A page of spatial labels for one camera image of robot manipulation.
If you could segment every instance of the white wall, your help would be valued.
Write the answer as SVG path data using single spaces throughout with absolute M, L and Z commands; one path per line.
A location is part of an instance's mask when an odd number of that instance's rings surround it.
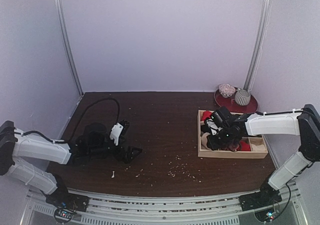
M 62 0 L 85 92 L 243 87 L 263 0 Z
M 279 112 L 313 104 L 320 111 L 320 0 L 272 0 L 269 26 L 252 94 L 260 111 Z M 299 137 L 269 136 L 283 162 L 300 146 Z M 319 224 L 320 164 L 297 184 L 312 225 Z
M 58 138 L 79 96 L 54 0 L 0 0 L 0 61 L 0 124 Z M 19 223 L 27 191 L 0 177 L 0 224 Z

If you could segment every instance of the brown tabletop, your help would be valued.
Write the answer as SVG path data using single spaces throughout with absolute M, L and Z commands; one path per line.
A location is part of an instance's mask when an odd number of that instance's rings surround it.
M 258 189 L 275 167 L 264 159 L 200 158 L 197 154 L 197 113 L 214 110 L 213 93 L 205 92 L 91 92 L 86 93 L 68 124 L 68 139 L 80 114 L 97 99 L 116 98 L 120 120 L 131 126 L 127 144 L 143 153 L 129 164 L 112 156 L 79 167 L 50 163 L 70 188 L 90 192 L 142 197 L 188 197 L 236 193 Z M 110 130 L 116 105 L 104 101 L 90 108 L 75 138 L 92 122 Z

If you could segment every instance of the wooden tray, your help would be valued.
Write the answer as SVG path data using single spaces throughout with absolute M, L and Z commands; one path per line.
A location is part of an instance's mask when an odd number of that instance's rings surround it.
M 224 151 L 211 150 L 201 144 L 201 118 L 205 110 L 198 111 L 198 157 L 220 158 L 220 159 L 264 159 L 268 154 L 266 141 L 262 136 L 244 137 L 243 140 L 249 142 L 251 151 Z

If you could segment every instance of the red tray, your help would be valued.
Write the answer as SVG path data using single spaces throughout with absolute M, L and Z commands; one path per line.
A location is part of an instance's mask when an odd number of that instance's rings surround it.
M 251 114 L 255 113 L 258 110 L 258 102 L 254 96 L 251 95 L 250 103 L 247 106 L 240 106 L 235 101 L 234 93 L 231 97 L 223 97 L 219 90 L 214 93 L 214 100 L 219 107 L 225 106 L 230 112 L 233 113 L 242 113 L 242 114 Z

